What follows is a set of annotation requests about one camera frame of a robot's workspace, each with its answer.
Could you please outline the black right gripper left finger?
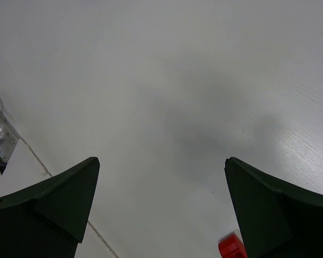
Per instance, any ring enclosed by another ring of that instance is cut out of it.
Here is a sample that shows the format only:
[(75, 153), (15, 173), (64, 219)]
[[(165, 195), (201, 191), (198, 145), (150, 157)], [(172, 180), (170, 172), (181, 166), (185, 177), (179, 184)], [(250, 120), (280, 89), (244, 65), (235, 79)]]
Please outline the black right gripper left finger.
[(0, 197), (0, 257), (74, 257), (85, 235), (100, 162)]

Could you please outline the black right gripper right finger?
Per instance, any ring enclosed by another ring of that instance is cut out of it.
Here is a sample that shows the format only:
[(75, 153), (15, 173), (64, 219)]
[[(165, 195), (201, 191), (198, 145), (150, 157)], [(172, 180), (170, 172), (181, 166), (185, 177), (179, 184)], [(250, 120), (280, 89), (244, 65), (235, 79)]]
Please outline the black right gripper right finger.
[(224, 172), (248, 257), (323, 257), (323, 195), (235, 157)]

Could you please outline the red curved lego brick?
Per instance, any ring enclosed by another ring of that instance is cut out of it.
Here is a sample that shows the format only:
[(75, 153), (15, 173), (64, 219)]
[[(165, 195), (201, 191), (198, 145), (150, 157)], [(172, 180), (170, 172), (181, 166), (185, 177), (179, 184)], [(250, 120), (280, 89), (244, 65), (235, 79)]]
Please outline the red curved lego brick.
[(218, 243), (218, 250), (222, 258), (247, 258), (247, 252), (241, 239), (230, 233)]

